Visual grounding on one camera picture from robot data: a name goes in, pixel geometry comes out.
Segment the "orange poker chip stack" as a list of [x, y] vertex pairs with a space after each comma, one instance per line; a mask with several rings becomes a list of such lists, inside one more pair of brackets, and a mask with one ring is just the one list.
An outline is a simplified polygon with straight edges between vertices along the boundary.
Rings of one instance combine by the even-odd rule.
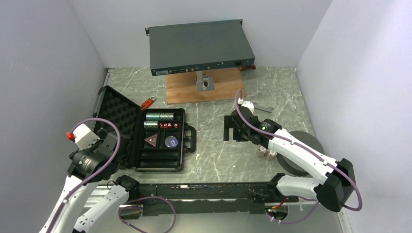
[[265, 160], [272, 161], [277, 156], [277, 153], [273, 150], [267, 150], [265, 153]]
[[264, 158], [267, 152], [268, 152], [267, 148], [265, 148], [264, 146], [260, 146], [256, 152], [257, 158]]

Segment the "blue small blind button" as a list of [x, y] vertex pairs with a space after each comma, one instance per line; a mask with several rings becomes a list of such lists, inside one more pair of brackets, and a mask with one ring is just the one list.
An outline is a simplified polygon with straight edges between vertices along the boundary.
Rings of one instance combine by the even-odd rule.
[[179, 141], [176, 137], [174, 136], [168, 136], [165, 139], [165, 146], [168, 148], [176, 148], [179, 144]]

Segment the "black triangular all-in button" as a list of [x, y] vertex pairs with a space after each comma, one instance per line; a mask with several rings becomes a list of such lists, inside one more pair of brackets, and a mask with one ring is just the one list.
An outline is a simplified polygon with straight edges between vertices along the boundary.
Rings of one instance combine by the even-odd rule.
[[156, 133], [156, 134], [153, 134], [153, 135], [145, 138], [144, 141], [145, 141], [148, 145], [156, 148], [156, 147], [157, 147], [157, 143], [158, 143], [158, 134], [157, 134], [157, 133]]

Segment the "black poker set case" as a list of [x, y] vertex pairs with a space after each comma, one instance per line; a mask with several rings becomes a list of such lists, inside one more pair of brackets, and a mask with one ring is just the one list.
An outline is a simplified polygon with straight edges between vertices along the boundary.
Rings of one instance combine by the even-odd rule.
[[121, 169], [138, 172], [183, 169], [183, 157], [197, 149], [194, 127], [183, 108], [142, 109], [110, 86], [101, 88], [94, 117], [111, 121], [126, 141], [116, 157]]

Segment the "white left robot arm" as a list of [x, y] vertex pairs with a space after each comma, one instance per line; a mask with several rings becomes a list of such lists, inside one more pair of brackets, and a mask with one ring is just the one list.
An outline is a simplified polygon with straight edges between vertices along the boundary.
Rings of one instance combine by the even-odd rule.
[[140, 196], [139, 182], [123, 175], [116, 179], [107, 194], [85, 213], [89, 197], [99, 182], [109, 180], [118, 170], [123, 135], [104, 129], [94, 133], [82, 124], [68, 133], [78, 149], [69, 155], [71, 163], [60, 197], [41, 228], [42, 233], [90, 233], [108, 218], [110, 211], [124, 203], [135, 203]]

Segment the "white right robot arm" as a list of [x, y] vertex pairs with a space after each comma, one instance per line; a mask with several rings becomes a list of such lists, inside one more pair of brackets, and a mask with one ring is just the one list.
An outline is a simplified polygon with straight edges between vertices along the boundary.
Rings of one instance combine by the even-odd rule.
[[268, 182], [268, 196], [280, 201], [286, 196], [317, 200], [333, 212], [346, 207], [352, 193], [360, 195], [356, 186], [353, 164], [328, 157], [309, 147], [291, 135], [278, 123], [265, 119], [259, 121], [249, 108], [238, 106], [230, 115], [224, 116], [223, 139], [229, 140], [233, 129], [236, 141], [249, 141], [272, 150], [302, 168], [309, 177], [294, 177], [278, 173]]

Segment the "large grey spool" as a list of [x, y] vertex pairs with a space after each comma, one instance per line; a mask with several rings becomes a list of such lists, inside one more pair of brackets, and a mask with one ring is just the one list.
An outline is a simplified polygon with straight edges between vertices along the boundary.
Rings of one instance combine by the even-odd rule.
[[[290, 131], [289, 133], [317, 152], [322, 154], [325, 153], [323, 146], [315, 136], [304, 131]], [[280, 153], [277, 155], [277, 160], [282, 168], [284, 168], [288, 173], [294, 176], [304, 177], [309, 175], [309, 173], [306, 172], [303, 168], [293, 163], [290, 159], [286, 158]]]

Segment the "wooden board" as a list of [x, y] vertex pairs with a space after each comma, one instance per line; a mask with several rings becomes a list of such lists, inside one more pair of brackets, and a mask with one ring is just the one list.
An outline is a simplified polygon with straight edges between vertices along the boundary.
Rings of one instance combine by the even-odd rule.
[[166, 76], [167, 104], [231, 100], [239, 89], [246, 95], [241, 72], [238, 68], [214, 69], [202, 72], [214, 79], [214, 91], [197, 91], [196, 71], [169, 74]]

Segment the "green poker chip stack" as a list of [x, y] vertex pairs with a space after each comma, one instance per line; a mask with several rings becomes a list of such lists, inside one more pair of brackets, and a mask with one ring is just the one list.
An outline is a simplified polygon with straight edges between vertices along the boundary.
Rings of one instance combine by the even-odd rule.
[[146, 114], [146, 120], [147, 121], [159, 121], [160, 120], [160, 113], [147, 113]]

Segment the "grey rack server unit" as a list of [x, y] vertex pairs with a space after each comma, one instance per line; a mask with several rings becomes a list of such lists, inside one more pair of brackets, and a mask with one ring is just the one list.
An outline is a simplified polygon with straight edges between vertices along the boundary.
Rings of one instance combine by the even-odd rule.
[[253, 65], [241, 19], [154, 26], [149, 37], [153, 76]]

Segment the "metal stand bracket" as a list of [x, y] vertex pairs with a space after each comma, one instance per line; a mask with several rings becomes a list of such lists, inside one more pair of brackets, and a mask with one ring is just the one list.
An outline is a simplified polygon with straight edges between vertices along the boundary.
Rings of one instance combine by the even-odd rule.
[[196, 72], [196, 86], [198, 92], [214, 91], [214, 79], [202, 71]]

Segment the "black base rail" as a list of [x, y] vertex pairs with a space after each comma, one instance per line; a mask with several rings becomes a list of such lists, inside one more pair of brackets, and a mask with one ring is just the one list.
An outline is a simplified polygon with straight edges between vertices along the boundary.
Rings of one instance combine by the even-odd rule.
[[129, 192], [127, 206], [141, 207], [143, 216], [162, 214], [237, 213], [264, 214], [270, 205], [298, 202], [268, 188], [267, 182], [153, 183], [117, 180]]

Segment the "red handled wrench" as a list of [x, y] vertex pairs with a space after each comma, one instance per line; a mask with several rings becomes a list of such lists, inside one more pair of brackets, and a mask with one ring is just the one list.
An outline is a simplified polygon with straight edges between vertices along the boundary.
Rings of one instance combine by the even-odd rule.
[[140, 105], [141, 110], [149, 108], [156, 101], [156, 96], [151, 96]]

